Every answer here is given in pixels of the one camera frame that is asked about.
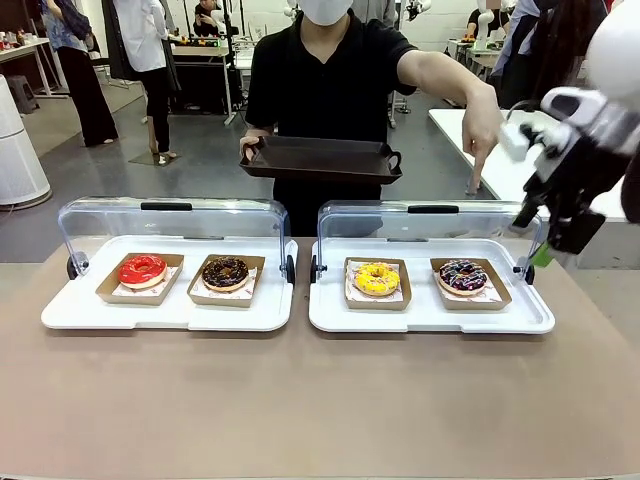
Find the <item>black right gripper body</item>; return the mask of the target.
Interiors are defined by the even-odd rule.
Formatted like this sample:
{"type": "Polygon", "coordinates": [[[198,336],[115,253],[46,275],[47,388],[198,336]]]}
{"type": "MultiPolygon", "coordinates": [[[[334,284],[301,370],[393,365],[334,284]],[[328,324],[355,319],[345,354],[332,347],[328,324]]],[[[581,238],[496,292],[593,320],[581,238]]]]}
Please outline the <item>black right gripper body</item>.
{"type": "Polygon", "coordinates": [[[626,172],[626,156],[579,137],[563,147],[553,147],[535,161],[535,171],[524,185],[527,190],[545,190],[549,214],[562,217],[590,209],[592,201],[607,192],[626,172]]]}

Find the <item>person's left hand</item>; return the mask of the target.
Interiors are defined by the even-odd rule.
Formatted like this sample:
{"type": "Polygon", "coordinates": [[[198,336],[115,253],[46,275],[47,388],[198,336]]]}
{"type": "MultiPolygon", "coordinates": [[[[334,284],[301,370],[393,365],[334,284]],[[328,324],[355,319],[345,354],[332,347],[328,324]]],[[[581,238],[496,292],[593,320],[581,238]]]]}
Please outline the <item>person's left hand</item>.
{"type": "Polygon", "coordinates": [[[462,120],[463,151],[474,159],[473,175],[481,177],[488,156],[498,144],[504,117],[495,97],[470,100],[462,120]]]}

